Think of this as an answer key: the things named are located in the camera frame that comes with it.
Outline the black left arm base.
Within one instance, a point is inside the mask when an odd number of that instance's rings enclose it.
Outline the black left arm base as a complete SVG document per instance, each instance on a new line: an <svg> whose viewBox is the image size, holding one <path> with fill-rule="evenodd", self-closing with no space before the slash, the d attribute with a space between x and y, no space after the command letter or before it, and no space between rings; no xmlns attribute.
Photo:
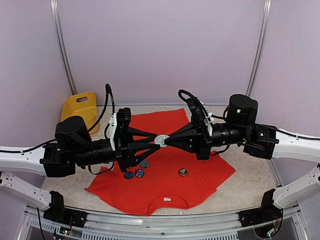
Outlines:
<svg viewBox="0 0 320 240"><path fill-rule="evenodd" d="M57 191L51 190L49 208L43 212L43 218L52 222L84 228L88 213L65 207L64 197Z"/></svg>

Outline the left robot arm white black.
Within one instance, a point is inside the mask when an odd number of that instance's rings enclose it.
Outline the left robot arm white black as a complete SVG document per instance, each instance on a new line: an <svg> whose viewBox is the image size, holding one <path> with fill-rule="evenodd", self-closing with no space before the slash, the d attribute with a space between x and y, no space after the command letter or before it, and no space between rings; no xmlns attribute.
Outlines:
<svg viewBox="0 0 320 240"><path fill-rule="evenodd" d="M137 166L161 147L156 134L129 126L130 117L111 117L111 137L91 139L80 116L69 117L56 125L55 138L32 148L0 148L0 172L25 172L48 178L75 174L76 167L117 162L120 170Z"/></svg>

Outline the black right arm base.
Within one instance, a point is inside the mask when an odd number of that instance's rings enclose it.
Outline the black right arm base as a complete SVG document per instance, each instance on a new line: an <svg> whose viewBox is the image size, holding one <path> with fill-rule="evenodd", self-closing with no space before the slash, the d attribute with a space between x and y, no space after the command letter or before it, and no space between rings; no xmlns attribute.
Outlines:
<svg viewBox="0 0 320 240"><path fill-rule="evenodd" d="M242 227L274 221L283 216L283 210L274 205L273 194L275 191L275 188L266 191L259 207L242 210L238 213Z"/></svg>

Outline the red t-shirt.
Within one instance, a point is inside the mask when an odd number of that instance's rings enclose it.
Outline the red t-shirt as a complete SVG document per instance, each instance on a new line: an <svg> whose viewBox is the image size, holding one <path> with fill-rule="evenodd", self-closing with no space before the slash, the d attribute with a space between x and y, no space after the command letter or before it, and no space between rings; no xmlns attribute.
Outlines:
<svg viewBox="0 0 320 240"><path fill-rule="evenodd" d="M202 204L235 173L219 155L197 160L194 154L175 147L163 147L147 159L143 177L125 179L118 165L95 177L89 193L126 214L150 216L161 208L187 210ZM181 177L179 169L187 169Z"/></svg>

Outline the silver round brooch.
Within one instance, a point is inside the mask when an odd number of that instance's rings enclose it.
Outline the silver round brooch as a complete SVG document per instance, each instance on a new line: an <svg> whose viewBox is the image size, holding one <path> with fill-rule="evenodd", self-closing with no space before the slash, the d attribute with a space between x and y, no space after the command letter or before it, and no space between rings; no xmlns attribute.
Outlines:
<svg viewBox="0 0 320 240"><path fill-rule="evenodd" d="M180 177L186 177L188 175L188 170L186 168L181 168L178 170L178 175Z"/></svg>
<svg viewBox="0 0 320 240"><path fill-rule="evenodd" d="M165 134L161 134L161 135L158 135L157 137L154 138L154 143L156 145L160 145L161 148L164 148L166 147L166 143L165 143L165 140L168 139L169 136L168 135L165 135Z"/></svg>

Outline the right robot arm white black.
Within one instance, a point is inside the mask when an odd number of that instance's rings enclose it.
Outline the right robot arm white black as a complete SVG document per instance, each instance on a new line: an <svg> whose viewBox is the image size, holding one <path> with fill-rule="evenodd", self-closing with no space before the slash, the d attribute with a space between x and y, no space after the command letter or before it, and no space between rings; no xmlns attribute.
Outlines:
<svg viewBox="0 0 320 240"><path fill-rule="evenodd" d="M259 159L294 159L320 163L320 139L291 133L271 125L256 123L258 102L243 94L229 98L224 123L215 123L203 103L190 92L180 90L191 112L190 123L167 136L162 143L194 153L198 160L208 160L213 147L236 144L243 152Z"/></svg>

